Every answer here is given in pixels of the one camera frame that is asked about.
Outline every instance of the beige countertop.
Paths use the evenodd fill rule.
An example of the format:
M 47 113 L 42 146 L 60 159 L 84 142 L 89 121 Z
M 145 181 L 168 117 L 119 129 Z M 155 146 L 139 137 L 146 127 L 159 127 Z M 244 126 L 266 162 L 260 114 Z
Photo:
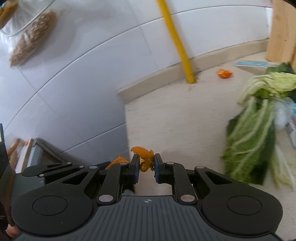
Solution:
M 264 61 L 264 53 L 241 60 Z M 202 165 L 223 173 L 220 156 L 225 148 L 225 127 L 229 119 L 241 111 L 236 104 L 237 97 L 249 78 L 264 71 L 245 71 L 235 67 L 236 62 L 201 72 L 196 84 L 173 83 L 126 104 L 130 147 L 152 149 L 161 154 L 164 162 L 178 162 L 187 169 Z M 216 75 L 219 68 L 231 70 L 234 76 L 220 79 Z M 296 150 L 286 132 L 277 133 L 276 138 L 286 159 L 295 164 L 292 170 L 296 174 Z M 295 239 L 296 192 L 288 186 L 276 189 L 270 173 L 263 186 L 255 186 L 274 195 L 283 206 L 284 215 L 277 234 L 283 240 Z M 171 189 L 167 184 L 156 184 L 154 173 L 149 170 L 140 173 L 136 193 L 166 195 L 171 194 Z

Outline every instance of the triangular cutout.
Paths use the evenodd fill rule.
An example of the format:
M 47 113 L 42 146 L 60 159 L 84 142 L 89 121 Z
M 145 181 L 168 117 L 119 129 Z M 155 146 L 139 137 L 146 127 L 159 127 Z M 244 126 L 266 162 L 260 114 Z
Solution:
M 88 172 L 83 172 L 77 176 L 74 176 L 70 179 L 65 180 L 63 183 L 71 184 L 71 185 L 79 185 L 87 175 L 88 175 Z
M 212 172 L 205 172 L 205 173 L 211 179 L 211 181 L 216 185 L 232 183 L 231 181 L 229 181 L 223 177 L 220 177 L 220 176 L 216 175 L 215 173 L 212 173 Z

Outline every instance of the gray ribbed panel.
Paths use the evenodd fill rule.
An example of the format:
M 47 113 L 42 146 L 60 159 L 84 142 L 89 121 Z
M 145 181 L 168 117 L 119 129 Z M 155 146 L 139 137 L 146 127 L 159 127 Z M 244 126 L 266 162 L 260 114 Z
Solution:
M 53 238 L 22 234 L 17 241 L 276 241 L 273 235 L 241 239 L 211 228 L 196 208 L 177 204 L 171 196 L 123 196 L 100 207 L 81 229 Z

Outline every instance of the yellow stick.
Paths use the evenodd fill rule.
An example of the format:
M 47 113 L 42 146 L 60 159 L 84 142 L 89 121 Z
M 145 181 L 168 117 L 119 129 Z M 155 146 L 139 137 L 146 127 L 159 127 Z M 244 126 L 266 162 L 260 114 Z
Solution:
M 176 28 L 174 26 L 174 23 L 173 23 L 173 20 L 172 20 L 172 17 L 170 15 L 170 11 L 168 9 L 168 6 L 165 2 L 165 0 L 157 0 L 157 3 L 159 5 L 159 8 L 161 10 L 161 13 L 165 19 L 165 24 L 168 28 L 168 31 L 170 33 L 170 36 L 175 44 L 175 47 L 178 51 L 178 54 L 181 58 L 181 61 L 182 61 L 182 66 L 183 66 L 183 69 L 184 69 L 184 72 L 185 72 L 185 75 L 186 75 L 186 78 L 187 78 L 187 82 L 192 84 L 194 83 L 196 80 L 193 76 L 193 72 L 192 72 L 192 69 L 191 69 L 191 66 L 190 66 L 190 62 L 189 62 L 189 59 L 188 59 L 188 56 L 186 54 L 186 51 L 183 47 L 183 44 L 182 44 L 182 41 L 181 39 L 179 38 L 179 35 L 176 31 Z

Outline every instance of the wooden cutting board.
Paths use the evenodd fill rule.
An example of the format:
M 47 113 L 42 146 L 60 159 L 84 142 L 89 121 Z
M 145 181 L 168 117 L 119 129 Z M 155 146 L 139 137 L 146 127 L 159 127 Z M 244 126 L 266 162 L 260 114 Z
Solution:
M 271 62 L 291 62 L 296 48 L 296 8 L 283 0 L 273 0 L 272 4 L 272 30 L 266 59 Z

